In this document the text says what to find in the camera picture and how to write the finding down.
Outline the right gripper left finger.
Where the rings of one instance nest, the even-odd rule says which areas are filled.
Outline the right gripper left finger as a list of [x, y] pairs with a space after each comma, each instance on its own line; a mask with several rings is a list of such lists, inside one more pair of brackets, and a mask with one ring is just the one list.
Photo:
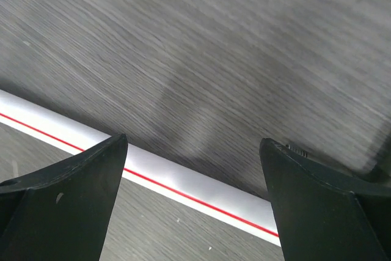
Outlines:
[[99, 260], [127, 151], [120, 134], [1, 182], [1, 260]]

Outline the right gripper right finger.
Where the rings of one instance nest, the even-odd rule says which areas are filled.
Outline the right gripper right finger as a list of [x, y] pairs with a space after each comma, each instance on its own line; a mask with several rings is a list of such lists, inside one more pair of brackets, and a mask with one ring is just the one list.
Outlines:
[[259, 154], [285, 260], [390, 260], [390, 187], [271, 138]]

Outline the white PVC pipe frame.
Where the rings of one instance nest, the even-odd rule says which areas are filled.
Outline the white PVC pipe frame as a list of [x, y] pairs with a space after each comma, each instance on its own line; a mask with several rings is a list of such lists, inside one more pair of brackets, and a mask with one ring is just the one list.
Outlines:
[[[72, 155], [109, 136], [8, 92], [1, 91], [1, 123]], [[270, 202], [128, 146], [123, 177], [206, 215], [280, 245]]]

